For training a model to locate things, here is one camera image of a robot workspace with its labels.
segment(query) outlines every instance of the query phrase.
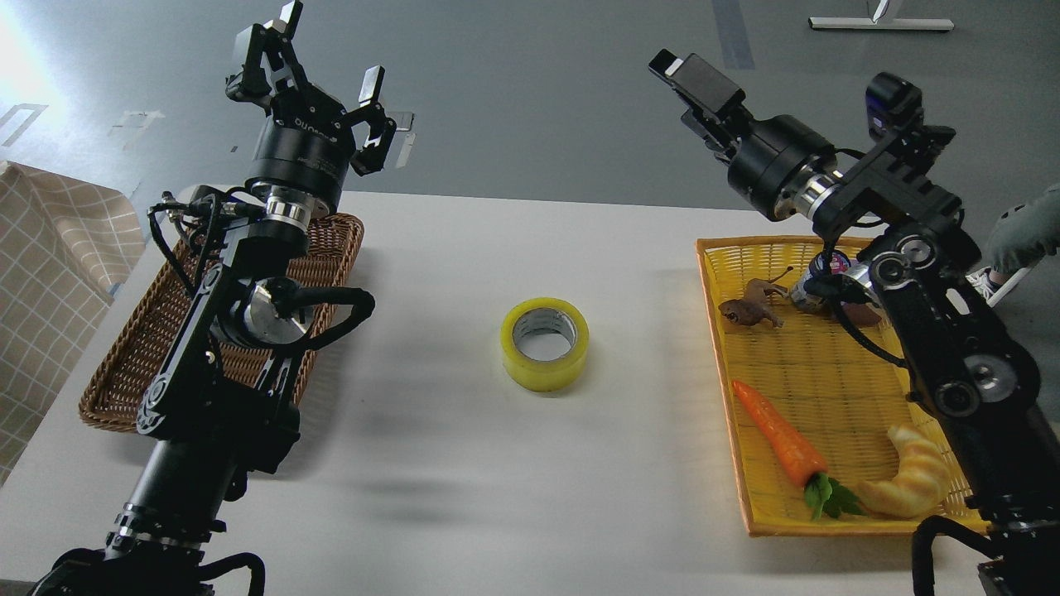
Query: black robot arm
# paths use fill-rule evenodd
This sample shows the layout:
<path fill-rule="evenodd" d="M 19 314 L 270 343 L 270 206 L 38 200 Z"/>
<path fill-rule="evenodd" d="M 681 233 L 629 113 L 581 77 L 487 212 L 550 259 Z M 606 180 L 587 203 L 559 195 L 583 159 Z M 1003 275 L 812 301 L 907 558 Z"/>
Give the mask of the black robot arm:
<path fill-rule="evenodd" d="M 649 68 L 689 106 L 682 121 L 728 166 L 732 189 L 771 221 L 801 213 L 826 251 L 868 213 L 887 225 L 858 255 L 867 266 L 820 287 L 853 287 L 886 311 L 911 399 L 938 420 L 972 488 L 969 506 L 990 522 L 989 540 L 965 540 L 992 559 L 979 566 L 987 594 L 1060 593 L 1060 444 L 1036 404 L 1038 367 L 965 278 L 979 250 L 959 227 L 960 199 L 925 176 L 953 129 L 924 125 L 920 90 L 881 73 L 866 91 L 876 145 L 841 173 L 824 137 L 791 116 L 756 120 L 744 91 L 695 54 L 662 50 Z M 933 593 L 924 537 L 951 525 L 918 531 L 918 595 Z"/>
<path fill-rule="evenodd" d="M 351 112 L 306 80 L 290 46 L 300 14 L 293 2 L 281 19 L 236 40 L 240 70 L 227 94 L 266 111 L 246 186 L 200 186 L 187 205 L 166 193 L 149 211 L 171 265 L 181 267 L 161 238 L 159 212 L 174 214 L 198 255 L 192 274 L 178 271 L 191 303 L 137 415 L 138 432 L 158 443 L 106 547 L 67 553 L 34 595 L 208 595 L 212 588 L 202 582 L 237 567 L 251 569 L 251 594 L 264 591 L 261 559 L 240 554 L 200 565 L 201 545 L 225 531 L 217 512 L 244 494 L 247 473 L 276 472 L 299 439 L 293 389 L 304 353 L 349 333 L 374 309 L 363 290 L 301 287 L 286 275 L 308 249 L 312 220 L 335 212 L 347 168 L 381 170 L 394 130 L 378 103 L 381 67 L 369 69 Z M 351 127 L 361 122 L 371 132 L 357 150 Z M 352 308 L 312 335 L 314 306 L 323 303 Z M 225 375 L 220 343 L 270 351 L 253 386 Z"/>

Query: tape roll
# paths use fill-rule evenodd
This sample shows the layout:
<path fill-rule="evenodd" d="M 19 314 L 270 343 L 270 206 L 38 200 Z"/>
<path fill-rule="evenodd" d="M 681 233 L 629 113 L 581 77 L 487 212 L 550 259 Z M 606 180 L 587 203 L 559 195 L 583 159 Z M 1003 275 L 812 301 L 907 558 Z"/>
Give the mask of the tape roll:
<path fill-rule="evenodd" d="M 551 361 L 526 355 L 519 344 L 527 337 L 558 333 L 570 349 Z M 575 382 L 585 368 L 589 328 L 578 309 L 559 298 L 533 298 L 517 304 L 500 326 L 500 349 L 505 370 L 531 391 L 555 391 Z"/>

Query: tabletop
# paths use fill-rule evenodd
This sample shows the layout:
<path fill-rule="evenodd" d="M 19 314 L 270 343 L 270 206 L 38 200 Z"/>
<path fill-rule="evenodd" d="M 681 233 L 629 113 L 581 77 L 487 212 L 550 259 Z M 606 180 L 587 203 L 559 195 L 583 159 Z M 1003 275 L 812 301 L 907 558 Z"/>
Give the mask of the tabletop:
<path fill-rule="evenodd" d="M 301 441 L 222 506 L 207 561 L 257 553 L 269 594 L 912 594 L 908 538 L 752 539 L 740 518 L 694 243 L 808 222 L 360 192 L 340 209 L 365 224 L 349 283 L 377 308 L 320 352 Z M 153 441 L 76 403 L 161 262 L 141 259 L 0 488 L 0 577 L 102 547 L 135 486 Z M 537 296 L 591 335 L 548 397 L 507 375 L 498 340 Z M 982 592 L 979 556 L 940 540 L 935 557 L 938 594 Z"/>

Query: wicker basket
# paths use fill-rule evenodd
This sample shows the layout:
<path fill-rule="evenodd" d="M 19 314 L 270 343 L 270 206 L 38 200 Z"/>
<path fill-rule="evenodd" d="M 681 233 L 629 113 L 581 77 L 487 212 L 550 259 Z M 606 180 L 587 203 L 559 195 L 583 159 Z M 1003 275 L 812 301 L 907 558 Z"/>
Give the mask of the wicker basket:
<path fill-rule="evenodd" d="M 308 230 L 310 253 L 293 260 L 287 276 L 305 286 L 344 285 L 363 234 L 364 226 L 353 215 L 337 213 L 314 220 Z M 191 275 L 195 258 L 183 244 L 177 247 L 176 256 Z M 163 264 L 77 404 L 85 423 L 107 431 L 136 432 L 140 399 L 161 368 L 190 304 L 173 268 Z M 317 306 L 311 333 L 330 327 L 334 314 L 332 304 Z M 254 385 L 268 355 L 268 350 L 222 344 L 225 375 L 247 386 Z M 294 391 L 296 404 L 305 390 L 316 355 L 311 351 L 302 358 Z"/>
<path fill-rule="evenodd" d="M 841 241 L 838 249 L 853 256 L 868 243 Z M 911 423 L 942 451 L 951 474 L 943 503 L 925 514 L 954 519 L 979 532 L 986 522 L 965 506 L 971 494 L 938 423 L 905 400 L 908 379 L 851 339 L 827 315 L 801 313 L 791 302 L 772 296 L 771 309 L 784 320 L 739 327 L 720 316 L 718 304 L 743 296 L 752 278 L 770 279 L 792 265 L 778 283 L 790 286 L 822 250 L 814 236 L 753 236 L 700 240 L 696 243 L 707 318 L 725 399 L 732 462 L 741 510 L 752 536 L 909 534 L 916 520 L 863 518 L 810 520 L 801 488 L 788 480 L 768 442 L 732 396 L 730 381 L 743 381 L 768 397 L 777 409 L 817 446 L 829 462 L 829 474 L 853 488 L 859 478 L 888 479 L 898 471 L 898 456 L 886 437 L 891 424 Z M 878 345 L 901 354 L 889 322 L 863 329 Z"/>

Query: gray floor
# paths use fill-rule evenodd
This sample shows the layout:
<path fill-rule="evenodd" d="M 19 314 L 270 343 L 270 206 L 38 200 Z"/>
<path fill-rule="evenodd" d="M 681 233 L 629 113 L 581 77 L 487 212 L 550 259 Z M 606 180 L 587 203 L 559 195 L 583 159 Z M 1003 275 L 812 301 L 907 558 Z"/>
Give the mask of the gray floor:
<path fill-rule="evenodd" d="M 21 134 L 29 110 L 0 127 L 0 159 L 117 188 L 141 209 L 162 190 L 241 181 L 263 115 L 228 101 L 224 77 L 234 35 L 280 4 L 0 0 L 0 113 L 47 106 Z M 903 16 L 953 19 L 948 34 L 807 25 L 865 12 L 858 0 L 319 0 L 295 47 L 347 103 L 382 63 L 388 109 L 417 113 L 408 165 L 351 174 L 348 189 L 736 209 L 724 169 L 648 72 L 656 51 L 696 52 L 757 116 L 792 113 L 863 150 L 864 88 L 888 70 L 923 89 L 930 123 L 957 129 L 932 178 L 965 199 L 985 242 L 1002 210 L 1060 180 L 1060 2 L 905 2 Z M 1043 369 L 1053 420 L 1058 267 L 1043 263 L 997 309 Z"/>
<path fill-rule="evenodd" d="M 0 579 L 0 596 L 25 596 L 33 584 L 25 581 L 6 581 Z"/>

